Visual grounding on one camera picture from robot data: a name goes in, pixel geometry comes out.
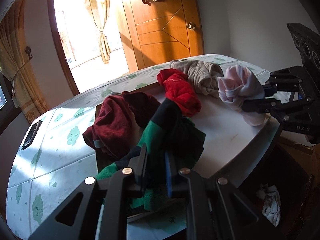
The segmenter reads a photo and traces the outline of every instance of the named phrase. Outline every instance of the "door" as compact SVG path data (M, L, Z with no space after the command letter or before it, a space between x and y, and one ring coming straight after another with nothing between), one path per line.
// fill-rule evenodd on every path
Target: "door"
M129 37L122 33L121 39L124 45L131 41L138 69L203 54L196 0L122 2ZM188 29L188 23L194 23L195 29Z

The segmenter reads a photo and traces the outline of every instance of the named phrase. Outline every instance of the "white tablecloth with green clouds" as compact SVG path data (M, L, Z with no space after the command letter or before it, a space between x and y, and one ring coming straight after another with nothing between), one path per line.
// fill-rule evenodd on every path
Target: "white tablecloth with green clouds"
M228 66L241 64L250 68L261 83L269 78L264 69L222 55L188 59L217 63L224 72ZM95 106L111 92L133 91L155 83L157 74L165 68L169 63L119 77L71 98L34 121L43 123L32 145L25 150L20 146L8 184L7 224L17 236L27 239L86 177L97 175L95 151L82 137L94 122ZM286 101L288 94L280 97ZM178 207L129 224L128 239L163 239L185 228L185 216Z

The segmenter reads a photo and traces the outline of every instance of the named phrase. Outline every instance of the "silver screw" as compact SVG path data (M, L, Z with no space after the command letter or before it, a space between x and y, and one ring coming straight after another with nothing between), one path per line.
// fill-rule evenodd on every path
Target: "silver screw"
M226 185L228 183L228 180L226 178L219 178L218 183L220 185Z
M123 168L122 169L122 173L125 174L125 175L129 175L129 174L132 173L132 169L129 168L129 167Z
M96 181L96 179L95 179L94 177L87 177L87 178L84 180L84 183L87 184L87 185L91 185L91 184L93 184L95 181Z
M179 171L181 174L189 174L190 173L190 169L189 168L182 168Z

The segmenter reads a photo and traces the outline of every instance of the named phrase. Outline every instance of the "light pink garment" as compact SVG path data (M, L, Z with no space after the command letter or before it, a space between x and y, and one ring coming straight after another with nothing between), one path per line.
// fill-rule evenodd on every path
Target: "light pink garment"
M257 126L263 123L265 114L246 113L241 109L246 99L265 98L262 85L247 67L228 67L225 77L217 77L217 82L222 102L240 113L247 124Z

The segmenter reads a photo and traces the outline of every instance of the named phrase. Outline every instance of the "door knob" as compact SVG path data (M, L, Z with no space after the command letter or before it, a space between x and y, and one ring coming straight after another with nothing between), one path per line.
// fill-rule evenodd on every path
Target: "door knob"
M189 30L194 31L195 28L196 28L196 25L195 25L194 23L187 23L187 24L186 24L186 27L187 27Z

